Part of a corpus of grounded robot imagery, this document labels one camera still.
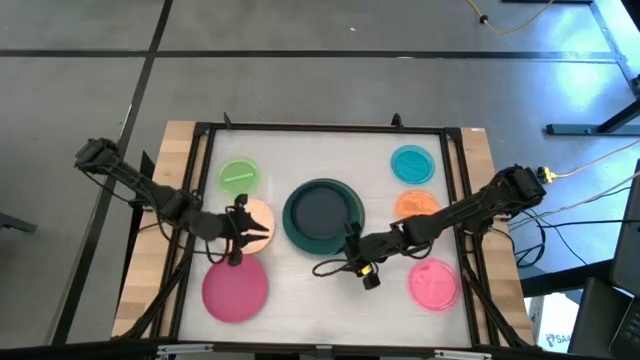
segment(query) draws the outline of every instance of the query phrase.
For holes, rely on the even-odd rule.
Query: pink plate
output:
[[[409,292],[427,310],[449,310],[460,297],[458,278],[451,266],[438,259],[427,259],[409,272]]]
[[[237,323],[260,311],[269,293],[267,275],[260,261],[242,256],[242,263],[212,265],[202,281],[202,301],[216,319]]]

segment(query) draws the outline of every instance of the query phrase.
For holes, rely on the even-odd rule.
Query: concrete floor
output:
[[[162,0],[0,0],[0,49],[146,49]],[[496,27],[514,27],[539,5],[478,0]],[[640,35],[617,1],[598,1],[629,64]],[[176,0],[161,49],[608,51],[591,11],[554,5],[521,32],[498,37],[465,1]],[[89,137],[117,138],[142,59],[0,58],[0,211],[39,224],[0,232],[0,347],[48,342],[98,188],[73,169]],[[615,64],[509,60],[158,59],[126,159],[155,159],[167,120],[484,127],[497,168],[515,162],[571,170],[631,139],[552,138],[550,122],[599,123],[633,101]],[[571,157],[563,156],[571,152]],[[540,211],[573,203],[629,176],[631,149],[547,188]],[[119,193],[127,194],[122,188]],[[622,216],[626,195],[552,222]],[[116,308],[130,211],[112,201],[70,334],[107,339]],[[610,258],[619,226],[561,231],[588,262]],[[526,227],[518,248],[539,241]],[[550,232],[537,269],[580,262]]]

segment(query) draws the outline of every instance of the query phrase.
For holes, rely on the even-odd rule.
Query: wooden table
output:
[[[195,122],[191,121],[169,121],[167,123],[153,176],[154,181],[175,188],[182,186],[194,125]],[[462,135],[471,187],[473,192],[476,192],[486,185],[495,173],[487,135],[484,129],[478,128],[463,128]],[[450,147],[456,194],[458,198],[461,198],[463,192],[457,166],[458,159],[453,144]],[[198,179],[201,162],[201,159],[196,160],[193,186]],[[155,222],[154,214],[145,214],[141,226]],[[505,232],[508,231],[503,223],[496,222],[495,227]],[[112,335],[120,335],[128,330],[157,294],[167,250],[168,242],[162,237],[157,227],[144,230],[138,235],[118,305]],[[484,237],[483,251],[494,302],[518,334],[527,342],[533,343],[511,242],[503,235],[492,232]],[[168,334],[172,309],[173,298],[170,298],[163,316],[161,335]],[[488,344],[486,319],[482,304],[477,298],[475,299],[475,309],[481,342]]]

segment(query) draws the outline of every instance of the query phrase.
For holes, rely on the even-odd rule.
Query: green plate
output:
[[[287,199],[282,223],[298,248],[316,255],[333,255],[344,246],[346,223],[364,227],[364,206],[349,186],[332,179],[302,184]]]
[[[259,180],[258,165],[245,157],[227,161],[218,173],[220,187],[233,198],[240,194],[251,194],[258,186]]]

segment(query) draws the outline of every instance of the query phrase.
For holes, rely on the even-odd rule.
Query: dark green bowl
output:
[[[301,250],[333,255],[344,246],[345,223],[364,227],[364,206],[349,186],[332,179],[300,185],[287,199],[282,224],[287,237]]]

